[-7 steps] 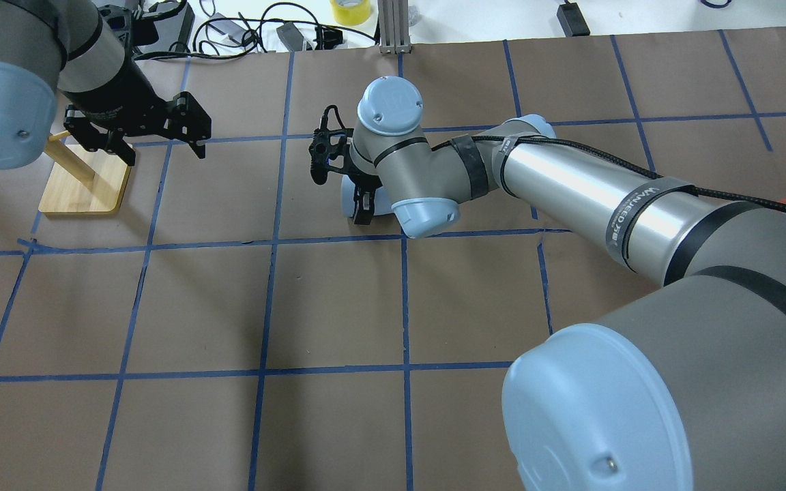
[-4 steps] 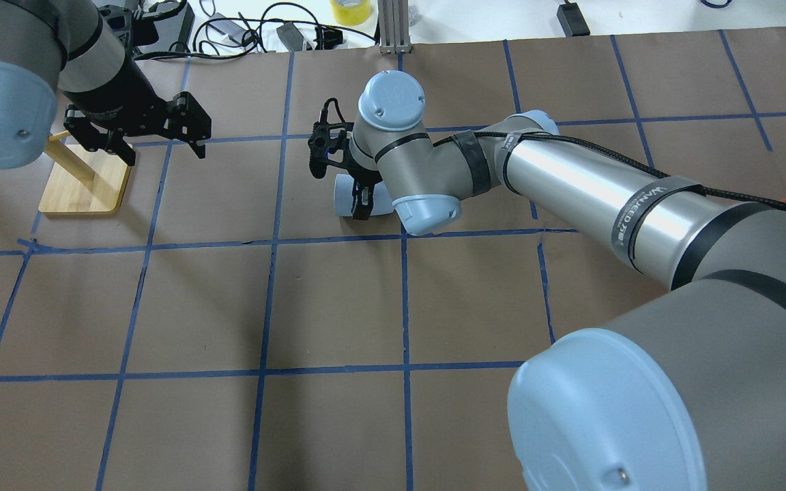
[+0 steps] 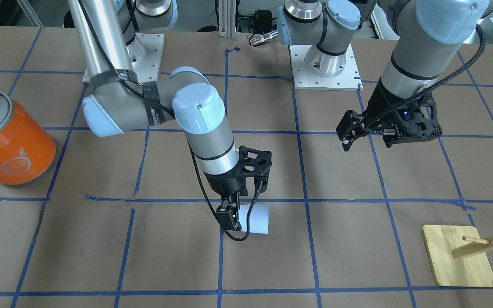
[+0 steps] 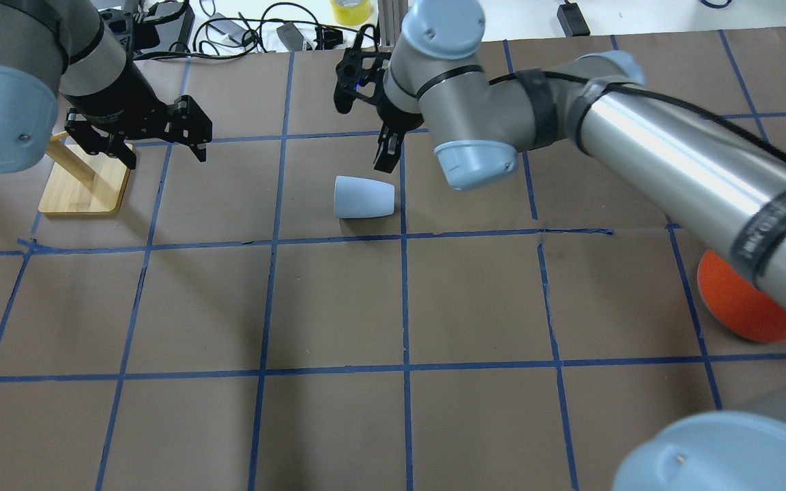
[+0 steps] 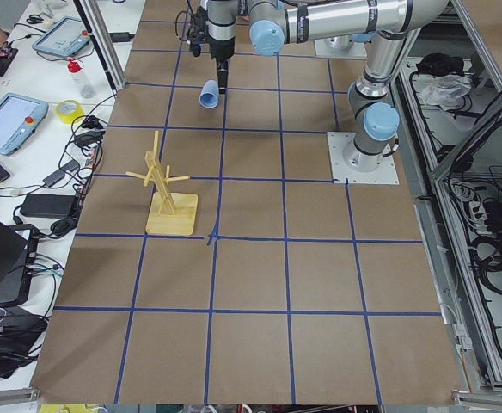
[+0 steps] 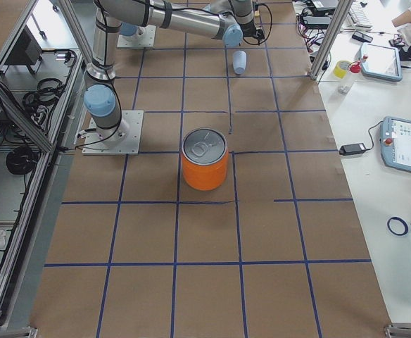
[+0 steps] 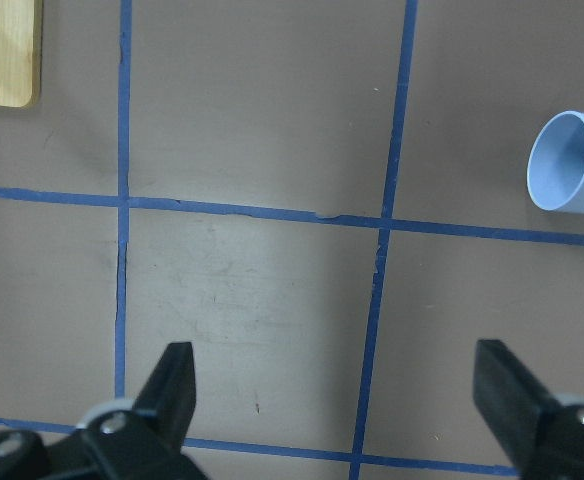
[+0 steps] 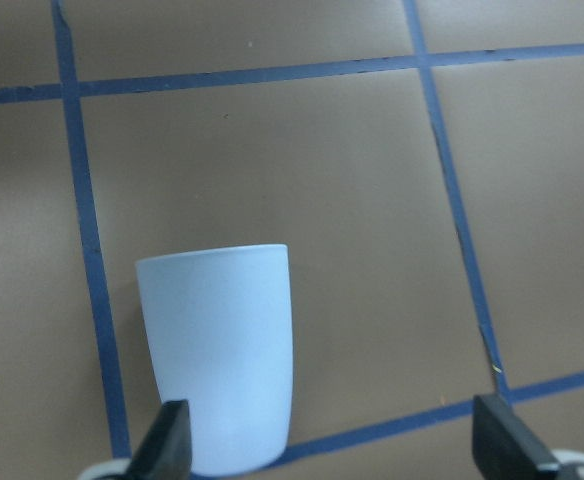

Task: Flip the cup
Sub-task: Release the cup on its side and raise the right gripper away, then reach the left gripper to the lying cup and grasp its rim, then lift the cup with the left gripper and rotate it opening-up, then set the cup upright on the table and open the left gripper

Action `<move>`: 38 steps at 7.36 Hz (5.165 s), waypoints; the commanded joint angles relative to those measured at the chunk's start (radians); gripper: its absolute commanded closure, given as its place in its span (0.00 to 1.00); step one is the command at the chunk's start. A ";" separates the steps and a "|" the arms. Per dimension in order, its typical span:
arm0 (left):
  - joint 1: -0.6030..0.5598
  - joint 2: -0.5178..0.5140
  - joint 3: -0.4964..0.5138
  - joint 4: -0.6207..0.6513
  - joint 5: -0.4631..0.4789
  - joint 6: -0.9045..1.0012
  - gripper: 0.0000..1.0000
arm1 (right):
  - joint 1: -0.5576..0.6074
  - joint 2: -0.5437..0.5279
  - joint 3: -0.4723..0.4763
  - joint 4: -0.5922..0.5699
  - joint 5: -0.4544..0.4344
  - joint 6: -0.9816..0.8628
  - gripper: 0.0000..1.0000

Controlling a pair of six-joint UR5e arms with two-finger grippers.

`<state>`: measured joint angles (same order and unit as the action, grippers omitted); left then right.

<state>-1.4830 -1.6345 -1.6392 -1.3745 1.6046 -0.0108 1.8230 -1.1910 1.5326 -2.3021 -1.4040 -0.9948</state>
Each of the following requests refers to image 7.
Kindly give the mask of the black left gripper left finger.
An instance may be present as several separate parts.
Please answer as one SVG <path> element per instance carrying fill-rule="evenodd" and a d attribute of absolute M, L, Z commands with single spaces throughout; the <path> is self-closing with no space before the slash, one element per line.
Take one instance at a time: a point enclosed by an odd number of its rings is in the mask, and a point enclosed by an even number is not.
<path fill-rule="evenodd" d="M 181 452 L 195 406 L 193 346 L 170 343 L 131 406 L 101 409 L 52 445 L 0 431 L 0 479 L 205 479 Z"/>

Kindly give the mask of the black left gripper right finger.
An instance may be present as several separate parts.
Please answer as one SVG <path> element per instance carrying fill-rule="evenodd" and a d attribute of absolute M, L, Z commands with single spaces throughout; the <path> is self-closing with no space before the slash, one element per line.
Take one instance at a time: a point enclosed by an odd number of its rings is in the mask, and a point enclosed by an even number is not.
<path fill-rule="evenodd" d="M 473 401 L 520 479 L 584 479 L 584 399 L 551 393 L 500 340 L 476 342 Z"/>

